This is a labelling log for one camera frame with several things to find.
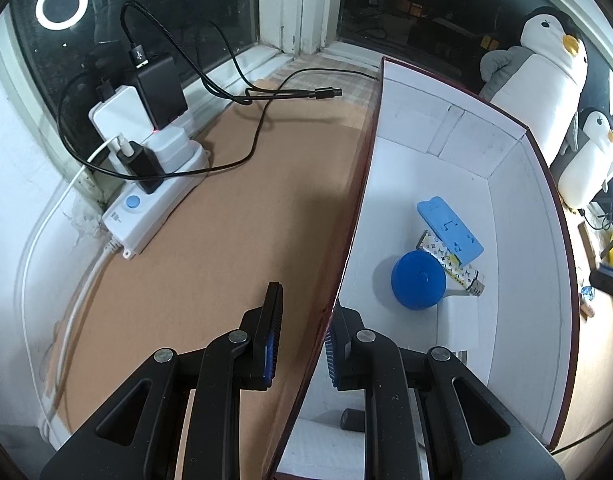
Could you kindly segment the blue clear small bottle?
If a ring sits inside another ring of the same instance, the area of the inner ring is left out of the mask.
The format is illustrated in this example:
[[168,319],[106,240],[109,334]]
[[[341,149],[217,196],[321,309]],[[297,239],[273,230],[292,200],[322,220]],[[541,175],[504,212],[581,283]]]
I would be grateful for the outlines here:
[[581,300],[583,304],[591,304],[595,298],[595,289],[591,285],[586,285],[581,288]]

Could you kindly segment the black cylinder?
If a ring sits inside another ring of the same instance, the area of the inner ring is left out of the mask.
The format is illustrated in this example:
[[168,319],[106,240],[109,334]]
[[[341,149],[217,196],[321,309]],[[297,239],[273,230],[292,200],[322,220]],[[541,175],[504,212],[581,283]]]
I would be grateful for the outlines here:
[[344,431],[365,432],[365,412],[363,410],[354,410],[347,408],[342,412],[340,417],[340,428]]

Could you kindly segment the blue round lid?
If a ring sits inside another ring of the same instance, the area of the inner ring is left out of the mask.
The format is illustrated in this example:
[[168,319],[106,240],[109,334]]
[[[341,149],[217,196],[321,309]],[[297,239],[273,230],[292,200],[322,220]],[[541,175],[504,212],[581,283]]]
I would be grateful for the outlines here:
[[416,249],[396,261],[390,278],[397,301],[409,310],[429,309],[446,290],[446,272],[428,252]]

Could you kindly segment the white patterned lighter case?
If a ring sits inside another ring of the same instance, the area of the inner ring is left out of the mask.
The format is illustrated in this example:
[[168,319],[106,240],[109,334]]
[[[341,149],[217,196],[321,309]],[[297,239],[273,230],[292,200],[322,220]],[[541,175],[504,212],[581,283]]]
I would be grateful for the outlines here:
[[458,258],[432,231],[425,230],[417,248],[431,255],[444,271],[471,296],[480,297],[485,289],[483,274],[472,264],[460,263]]

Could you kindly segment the red cardboard box white inside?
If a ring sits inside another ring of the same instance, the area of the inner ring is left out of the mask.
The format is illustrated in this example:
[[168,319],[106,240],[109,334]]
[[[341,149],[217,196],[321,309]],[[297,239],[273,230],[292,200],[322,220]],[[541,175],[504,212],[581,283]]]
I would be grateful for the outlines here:
[[563,209],[526,126],[385,58],[339,298],[403,348],[451,350],[539,443],[556,446],[579,302]]

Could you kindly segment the light blue plastic plate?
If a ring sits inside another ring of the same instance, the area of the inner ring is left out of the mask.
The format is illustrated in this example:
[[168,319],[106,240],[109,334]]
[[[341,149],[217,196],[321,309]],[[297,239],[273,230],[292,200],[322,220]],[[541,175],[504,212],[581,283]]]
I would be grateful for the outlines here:
[[484,247],[480,240],[442,197],[433,196],[430,200],[419,202],[417,211],[463,266],[474,262],[483,254]]

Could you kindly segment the pink white small bottle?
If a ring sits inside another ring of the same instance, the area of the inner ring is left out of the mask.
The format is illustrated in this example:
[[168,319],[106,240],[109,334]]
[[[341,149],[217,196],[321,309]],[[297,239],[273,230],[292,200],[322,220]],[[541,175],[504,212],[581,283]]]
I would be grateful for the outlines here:
[[586,302],[582,302],[579,305],[579,310],[581,310],[581,315],[583,318],[593,318],[595,316],[595,310]]

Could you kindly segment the small plush penguin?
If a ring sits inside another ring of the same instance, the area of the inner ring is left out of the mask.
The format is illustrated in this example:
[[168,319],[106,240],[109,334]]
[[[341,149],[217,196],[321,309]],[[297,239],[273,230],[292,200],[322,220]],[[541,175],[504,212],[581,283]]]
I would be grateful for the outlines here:
[[577,149],[558,179],[558,191],[571,210],[584,208],[608,184],[613,163],[613,122],[598,108],[577,114]]

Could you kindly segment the white power strip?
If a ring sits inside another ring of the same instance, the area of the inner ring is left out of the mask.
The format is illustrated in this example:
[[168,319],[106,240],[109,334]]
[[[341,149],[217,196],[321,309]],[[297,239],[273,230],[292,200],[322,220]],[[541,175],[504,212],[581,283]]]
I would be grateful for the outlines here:
[[205,176],[193,174],[165,179],[150,194],[138,183],[125,185],[102,216],[112,243],[121,249],[122,256],[130,260],[139,255]]

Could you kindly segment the white cube adapter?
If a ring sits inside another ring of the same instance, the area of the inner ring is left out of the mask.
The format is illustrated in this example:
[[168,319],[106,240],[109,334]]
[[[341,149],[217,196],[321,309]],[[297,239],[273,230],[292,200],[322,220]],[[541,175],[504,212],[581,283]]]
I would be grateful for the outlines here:
[[186,131],[174,125],[151,133],[145,141],[145,146],[154,152],[161,168],[167,174],[180,169],[194,154]]

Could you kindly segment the small black plug charger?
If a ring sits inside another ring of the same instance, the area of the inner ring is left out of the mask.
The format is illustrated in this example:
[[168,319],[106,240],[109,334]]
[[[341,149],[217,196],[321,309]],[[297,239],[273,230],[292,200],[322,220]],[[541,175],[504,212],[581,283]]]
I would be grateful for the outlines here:
[[157,159],[156,154],[136,141],[131,141],[125,136],[118,137],[119,151],[116,157],[128,173],[134,177],[140,177],[137,185],[146,194],[156,192],[163,183],[164,170]]

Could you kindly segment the large plush penguin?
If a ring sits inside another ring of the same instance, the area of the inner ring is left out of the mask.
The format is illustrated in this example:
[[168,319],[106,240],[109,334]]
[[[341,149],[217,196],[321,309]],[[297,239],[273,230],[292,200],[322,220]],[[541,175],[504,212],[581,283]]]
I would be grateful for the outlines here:
[[551,164],[560,151],[577,149],[577,110],[588,65],[574,21],[541,6],[524,18],[519,44],[483,55],[480,96],[529,127]]

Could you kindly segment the white power adapter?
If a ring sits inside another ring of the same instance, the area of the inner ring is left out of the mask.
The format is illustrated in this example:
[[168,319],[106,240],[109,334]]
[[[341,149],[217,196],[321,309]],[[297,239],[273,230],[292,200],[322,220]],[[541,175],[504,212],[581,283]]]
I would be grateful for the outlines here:
[[122,134],[128,141],[142,143],[154,132],[154,125],[133,86],[121,86],[113,96],[99,102],[88,118],[102,140]]

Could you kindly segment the black power adapter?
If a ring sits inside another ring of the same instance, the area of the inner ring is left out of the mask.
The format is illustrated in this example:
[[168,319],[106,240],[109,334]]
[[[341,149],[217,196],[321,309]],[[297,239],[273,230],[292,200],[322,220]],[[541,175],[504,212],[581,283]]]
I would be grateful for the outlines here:
[[137,68],[132,75],[132,85],[156,130],[162,130],[188,110],[180,76],[170,54],[157,56]]

